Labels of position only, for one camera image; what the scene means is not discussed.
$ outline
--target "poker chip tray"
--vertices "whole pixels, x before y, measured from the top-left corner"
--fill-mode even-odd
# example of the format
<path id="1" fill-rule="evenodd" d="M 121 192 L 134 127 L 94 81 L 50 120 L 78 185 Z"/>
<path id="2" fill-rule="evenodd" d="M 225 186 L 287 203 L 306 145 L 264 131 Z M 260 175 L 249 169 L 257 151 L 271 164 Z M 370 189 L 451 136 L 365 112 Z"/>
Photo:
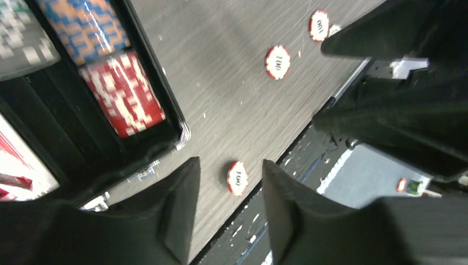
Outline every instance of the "poker chip tray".
<path id="1" fill-rule="evenodd" d="M 107 121 L 37 3 L 26 2 L 61 60 L 0 82 L 0 112 L 59 182 L 59 188 L 41 199 L 62 198 L 81 206 L 184 145 L 189 129 L 130 0 L 110 2 L 166 119 L 125 138 Z"/>

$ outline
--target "black tray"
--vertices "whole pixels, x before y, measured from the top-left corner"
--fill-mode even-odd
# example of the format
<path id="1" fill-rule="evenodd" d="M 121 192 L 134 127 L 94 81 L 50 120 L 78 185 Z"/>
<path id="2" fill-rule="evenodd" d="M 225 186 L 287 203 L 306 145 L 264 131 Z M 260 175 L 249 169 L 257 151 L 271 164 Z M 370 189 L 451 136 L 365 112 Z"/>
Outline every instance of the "black tray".
<path id="1" fill-rule="evenodd" d="M 81 206 L 189 140 L 190 130 L 129 0 L 110 2 L 166 120 L 124 139 L 110 126 L 37 3 L 25 1 L 62 60 L 0 82 L 0 112 L 59 182 L 44 199 L 63 198 Z"/>

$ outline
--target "wood grain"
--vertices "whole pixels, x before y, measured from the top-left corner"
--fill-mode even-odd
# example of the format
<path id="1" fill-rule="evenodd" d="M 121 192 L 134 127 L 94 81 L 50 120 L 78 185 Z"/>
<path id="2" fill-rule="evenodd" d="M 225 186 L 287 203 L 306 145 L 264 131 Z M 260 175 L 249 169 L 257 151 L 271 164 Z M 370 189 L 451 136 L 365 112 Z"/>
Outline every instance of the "wood grain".
<path id="1" fill-rule="evenodd" d="M 161 159 L 155 176 L 112 190 L 111 203 L 200 156 L 192 259 L 243 199 L 226 187 L 226 164 L 244 161 L 248 193 L 260 180 L 261 160 L 277 160 L 358 63 L 321 55 L 308 32 L 311 14 L 324 9 L 331 23 L 345 26 L 381 2 L 133 0 L 192 139 Z M 272 80 L 264 67 L 268 49 L 276 44 L 291 53 L 290 71 L 280 81 Z"/>

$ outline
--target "gray poker chip stack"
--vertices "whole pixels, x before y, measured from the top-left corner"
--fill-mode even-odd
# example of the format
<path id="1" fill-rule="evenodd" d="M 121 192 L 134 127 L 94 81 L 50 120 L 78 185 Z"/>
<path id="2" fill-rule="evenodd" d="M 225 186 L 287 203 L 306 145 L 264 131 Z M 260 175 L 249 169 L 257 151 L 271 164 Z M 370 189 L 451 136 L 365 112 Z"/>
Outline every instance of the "gray poker chip stack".
<path id="1" fill-rule="evenodd" d="M 0 0 L 0 81 L 27 75 L 60 60 L 23 0 Z"/>

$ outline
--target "blue line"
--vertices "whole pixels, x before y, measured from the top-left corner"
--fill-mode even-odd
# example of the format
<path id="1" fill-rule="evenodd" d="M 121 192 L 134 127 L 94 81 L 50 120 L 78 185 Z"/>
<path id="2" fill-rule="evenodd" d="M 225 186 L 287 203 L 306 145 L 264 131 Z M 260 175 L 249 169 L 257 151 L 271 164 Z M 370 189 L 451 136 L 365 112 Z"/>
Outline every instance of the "blue line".
<path id="1" fill-rule="evenodd" d="M 312 173 L 313 169 L 317 166 L 317 164 L 322 160 L 323 155 L 321 155 L 319 158 L 315 159 L 315 161 L 312 163 L 312 166 L 309 168 L 309 170 L 304 174 L 304 176 L 301 178 L 300 182 L 304 183 L 304 181 L 310 176 Z M 258 243 L 260 238 L 267 232 L 268 230 L 268 223 L 266 223 L 263 228 L 260 230 L 260 232 L 257 234 L 257 237 L 255 240 L 248 246 L 244 254 L 239 258 L 239 260 L 236 262 L 236 265 L 242 264 L 242 262 L 246 259 L 246 257 L 249 255 L 249 253 L 252 251 L 252 249 L 255 247 L 255 245 Z"/>

